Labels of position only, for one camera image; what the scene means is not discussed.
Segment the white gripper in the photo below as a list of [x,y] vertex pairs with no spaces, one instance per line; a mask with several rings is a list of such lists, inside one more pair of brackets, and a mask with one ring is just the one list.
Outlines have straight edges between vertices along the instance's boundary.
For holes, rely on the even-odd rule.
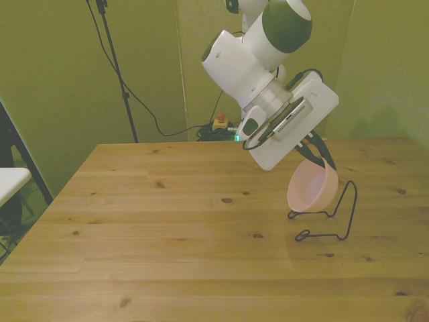
[[[324,158],[336,170],[324,140],[311,131],[338,103],[338,95],[311,72],[292,91],[291,99],[280,109],[281,112],[268,119],[261,131],[248,140],[250,154],[262,169],[271,170],[296,147],[307,160],[325,167]],[[307,135],[322,158],[315,156],[305,143],[300,143]]]

